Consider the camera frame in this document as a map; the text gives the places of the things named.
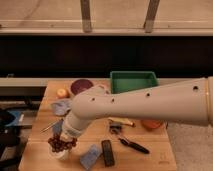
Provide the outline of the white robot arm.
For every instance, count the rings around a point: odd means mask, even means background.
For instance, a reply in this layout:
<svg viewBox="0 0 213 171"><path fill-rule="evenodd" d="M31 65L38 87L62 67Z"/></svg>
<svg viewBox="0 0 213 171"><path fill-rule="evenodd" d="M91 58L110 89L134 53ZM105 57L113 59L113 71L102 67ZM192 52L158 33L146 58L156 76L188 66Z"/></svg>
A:
<svg viewBox="0 0 213 171"><path fill-rule="evenodd" d="M78 138L94 120L107 117L213 126L213 77L120 94L93 86L73 98L62 132Z"/></svg>

